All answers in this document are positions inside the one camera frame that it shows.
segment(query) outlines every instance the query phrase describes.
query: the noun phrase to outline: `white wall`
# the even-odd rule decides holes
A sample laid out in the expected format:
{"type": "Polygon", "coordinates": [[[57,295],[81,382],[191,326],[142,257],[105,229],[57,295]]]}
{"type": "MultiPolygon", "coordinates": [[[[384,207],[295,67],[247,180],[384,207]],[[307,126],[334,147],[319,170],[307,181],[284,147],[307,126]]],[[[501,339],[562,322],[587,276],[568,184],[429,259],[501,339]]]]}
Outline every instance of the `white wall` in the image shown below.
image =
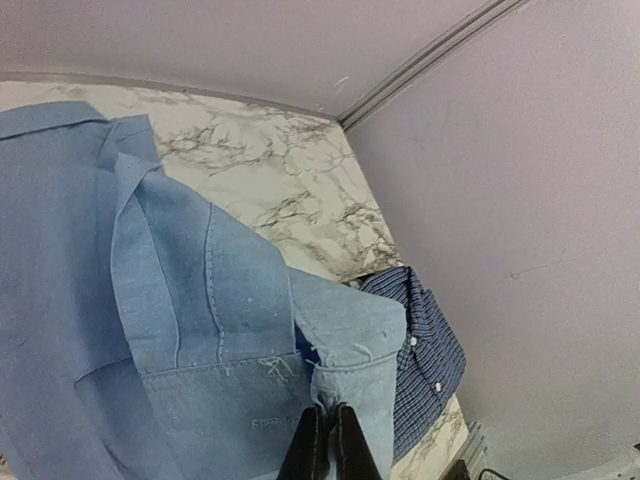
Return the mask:
{"type": "Polygon", "coordinates": [[[349,135],[519,480],[640,441],[640,2],[534,2],[349,135]]]}
{"type": "Polygon", "coordinates": [[[335,116],[488,1],[0,0],[0,74],[167,82],[335,116]]]}

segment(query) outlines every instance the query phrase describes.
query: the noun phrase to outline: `white marble countertop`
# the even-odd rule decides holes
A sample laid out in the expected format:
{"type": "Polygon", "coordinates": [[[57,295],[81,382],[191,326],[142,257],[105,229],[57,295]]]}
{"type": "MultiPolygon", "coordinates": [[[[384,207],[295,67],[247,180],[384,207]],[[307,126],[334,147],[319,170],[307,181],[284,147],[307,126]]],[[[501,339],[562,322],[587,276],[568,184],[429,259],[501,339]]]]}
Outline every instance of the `white marble countertop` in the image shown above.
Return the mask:
{"type": "MultiPolygon", "coordinates": [[[[89,102],[109,118],[148,114],[167,174],[268,239],[292,267],[345,281],[402,263],[335,122],[187,92],[0,83],[0,111],[58,100],[89,102]]],[[[393,479],[436,480],[467,434],[454,397],[393,479]]]]}

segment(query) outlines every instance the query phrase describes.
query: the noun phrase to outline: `wire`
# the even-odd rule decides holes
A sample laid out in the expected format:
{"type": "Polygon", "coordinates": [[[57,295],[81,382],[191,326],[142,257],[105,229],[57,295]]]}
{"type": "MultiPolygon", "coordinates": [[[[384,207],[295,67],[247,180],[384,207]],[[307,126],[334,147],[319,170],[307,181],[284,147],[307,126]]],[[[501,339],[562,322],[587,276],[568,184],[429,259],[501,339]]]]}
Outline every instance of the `wire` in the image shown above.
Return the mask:
{"type": "Polygon", "coordinates": [[[480,475],[478,476],[478,480],[482,480],[482,477],[484,477],[485,473],[490,473],[491,475],[498,477],[500,480],[511,480],[510,478],[505,477],[501,473],[498,473],[495,470],[492,470],[491,468],[485,468],[484,470],[482,470],[480,472],[480,475]]]}

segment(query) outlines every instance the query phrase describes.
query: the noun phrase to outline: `marble surface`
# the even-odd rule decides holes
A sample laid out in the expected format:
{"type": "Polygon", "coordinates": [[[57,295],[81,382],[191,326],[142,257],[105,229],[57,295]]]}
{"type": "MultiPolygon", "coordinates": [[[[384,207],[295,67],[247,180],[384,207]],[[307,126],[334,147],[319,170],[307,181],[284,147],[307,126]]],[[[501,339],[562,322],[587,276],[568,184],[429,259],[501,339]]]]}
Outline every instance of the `marble surface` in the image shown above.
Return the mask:
{"type": "MultiPolygon", "coordinates": [[[[234,215],[286,262],[335,281],[402,263],[341,128],[271,107],[143,88],[0,83],[0,111],[82,100],[106,117],[148,114],[167,174],[234,215]]],[[[394,480],[435,480],[464,443],[454,397],[394,480]]]]}

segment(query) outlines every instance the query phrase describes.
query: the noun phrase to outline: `blue garment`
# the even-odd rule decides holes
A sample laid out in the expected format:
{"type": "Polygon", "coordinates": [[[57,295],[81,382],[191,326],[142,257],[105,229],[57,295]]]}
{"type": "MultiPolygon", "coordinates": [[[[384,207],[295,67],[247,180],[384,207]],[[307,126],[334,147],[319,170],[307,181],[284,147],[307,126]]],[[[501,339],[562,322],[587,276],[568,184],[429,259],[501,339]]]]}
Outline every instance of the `blue garment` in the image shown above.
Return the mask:
{"type": "Polygon", "coordinates": [[[146,117],[82,103],[0,113],[0,451],[21,480],[179,479],[118,319],[118,155],[146,117]]]}
{"type": "Polygon", "coordinates": [[[388,475],[402,306],[288,269],[152,163],[121,155],[116,172],[120,318],[185,480],[274,477],[312,401],[352,405],[388,475]],[[311,385],[295,326],[319,359],[311,385]]]}
{"type": "Polygon", "coordinates": [[[396,300],[406,309],[393,412],[397,462],[424,437],[455,393],[465,369],[464,352],[433,292],[422,288],[411,267],[371,275],[360,290],[396,300]]]}

